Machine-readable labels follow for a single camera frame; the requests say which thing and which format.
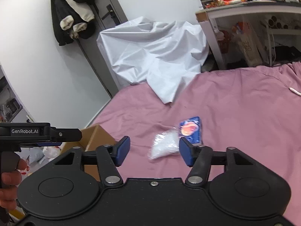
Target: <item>cardboard box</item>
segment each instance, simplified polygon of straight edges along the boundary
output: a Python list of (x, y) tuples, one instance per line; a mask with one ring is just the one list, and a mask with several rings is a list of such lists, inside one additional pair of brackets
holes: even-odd
[[(61, 153), (66, 152), (75, 146), (82, 147), (85, 151), (96, 150), (101, 145), (115, 145), (115, 139), (108, 134), (100, 125), (88, 127), (82, 131), (82, 139), (78, 142), (67, 142), (61, 150)], [(97, 165), (85, 165), (84, 170), (86, 173), (93, 176), (97, 181), (100, 181)]]

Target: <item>pink fabric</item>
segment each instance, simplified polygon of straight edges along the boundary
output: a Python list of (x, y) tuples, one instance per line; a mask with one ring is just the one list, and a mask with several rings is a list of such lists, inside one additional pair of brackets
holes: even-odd
[[(180, 155), (148, 160), (156, 134), (199, 116), (203, 143), (216, 151), (235, 146), (287, 180), (292, 198), (285, 217), (301, 225), (301, 63), (202, 73), (172, 105), (147, 84), (121, 90), (96, 118), (115, 139), (128, 135), (131, 149), (119, 172), (128, 177), (182, 177)], [(222, 172), (213, 167), (211, 179)]]

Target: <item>white sheet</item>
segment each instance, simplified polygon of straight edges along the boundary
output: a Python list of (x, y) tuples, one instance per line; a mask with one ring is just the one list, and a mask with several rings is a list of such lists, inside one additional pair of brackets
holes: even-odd
[(147, 82), (163, 103), (201, 73), (209, 52), (200, 25), (144, 17), (101, 31), (97, 45), (122, 87)]

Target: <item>blue gripper pad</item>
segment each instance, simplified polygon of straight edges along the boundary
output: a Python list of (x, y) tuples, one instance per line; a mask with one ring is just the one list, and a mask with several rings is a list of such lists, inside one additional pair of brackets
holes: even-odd
[(189, 166), (189, 167), (192, 167), (193, 164), (195, 163), (195, 161), (194, 161), (194, 159), (192, 157), (191, 148), (185, 142), (184, 138), (180, 138), (180, 141), (179, 141), (179, 150), (180, 150), (180, 154), (183, 157), (186, 165)]
[(124, 159), (126, 158), (128, 151), (130, 150), (130, 144), (131, 140), (128, 136), (123, 137), (116, 145), (118, 146), (117, 148), (117, 155), (115, 158), (115, 166), (119, 167), (122, 165)]

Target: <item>handle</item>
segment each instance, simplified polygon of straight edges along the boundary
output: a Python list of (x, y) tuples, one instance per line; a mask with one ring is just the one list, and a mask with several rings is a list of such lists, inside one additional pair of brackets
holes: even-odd
[[(4, 172), (12, 172), (17, 169), (18, 164), (20, 161), (20, 156), (18, 156), (14, 152), (10, 151), (3, 151), (0, 152), (0, 171), (1, 175)], [(9, 185), (6, 185), (2, 182), (1, 176), (0, 176), (0, 188), (6, 189), (9, 188)], [(9, 213), (5, 208), (0, 207), (0, 220), (7, 224), (9, 222)]]

